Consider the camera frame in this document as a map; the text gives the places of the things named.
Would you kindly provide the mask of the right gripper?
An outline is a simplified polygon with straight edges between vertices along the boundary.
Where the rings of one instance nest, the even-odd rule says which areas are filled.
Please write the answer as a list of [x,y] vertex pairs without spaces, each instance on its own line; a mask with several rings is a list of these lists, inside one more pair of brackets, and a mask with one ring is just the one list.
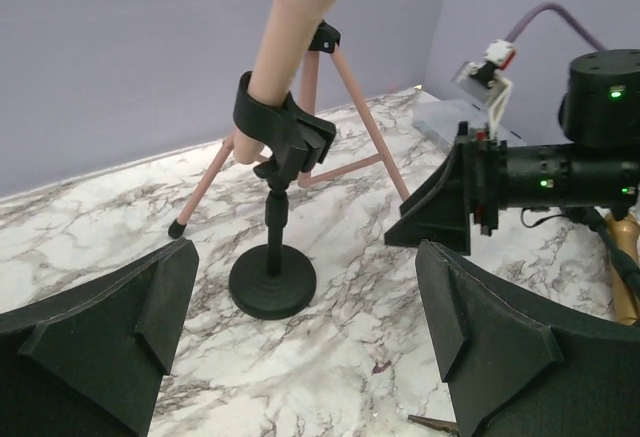
[[440,243],[462,255],[471,253],[471,224],[482,235],[498,229],[507,142],[489,129],[461,122],[445,161],[400,206],[400,219],[384,234],[393,247]]

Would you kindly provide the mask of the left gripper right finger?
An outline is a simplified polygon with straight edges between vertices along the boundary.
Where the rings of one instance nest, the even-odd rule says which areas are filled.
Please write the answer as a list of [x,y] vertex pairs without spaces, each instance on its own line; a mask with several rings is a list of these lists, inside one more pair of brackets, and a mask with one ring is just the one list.
[[423,242],[417,280],[463,436],[636,436],[639,330]]

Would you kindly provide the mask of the pink toy microphone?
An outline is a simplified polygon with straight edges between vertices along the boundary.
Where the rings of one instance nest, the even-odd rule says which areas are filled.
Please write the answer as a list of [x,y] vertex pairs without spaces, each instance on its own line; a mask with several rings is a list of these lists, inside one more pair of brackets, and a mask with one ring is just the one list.
[[237,162],[256,161],[265,143],[259,129],[267,109],[285,102],[316,29],[336,0],[272,0],[252,71],[242,75],[234,102],[233,154]]

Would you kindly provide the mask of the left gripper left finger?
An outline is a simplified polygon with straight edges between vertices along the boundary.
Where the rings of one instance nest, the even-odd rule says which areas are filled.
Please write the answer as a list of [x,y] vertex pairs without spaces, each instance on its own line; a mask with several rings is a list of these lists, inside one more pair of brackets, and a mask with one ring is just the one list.
[[198,270],[184,238],[1,316],[4,436],[145,436]]

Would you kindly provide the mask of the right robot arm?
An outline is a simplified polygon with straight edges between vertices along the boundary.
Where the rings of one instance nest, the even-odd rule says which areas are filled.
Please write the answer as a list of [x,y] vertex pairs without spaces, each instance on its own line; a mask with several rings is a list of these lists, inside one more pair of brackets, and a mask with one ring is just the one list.
[[460,122],[444,163],[401,205],[385,243],[431,240],[468,255],[472,225],[491,235],[507,208],[598,206],[625,217],[639,186],[638,50],[575,58],[558,115],[568,140],[558,145],[511,147]]

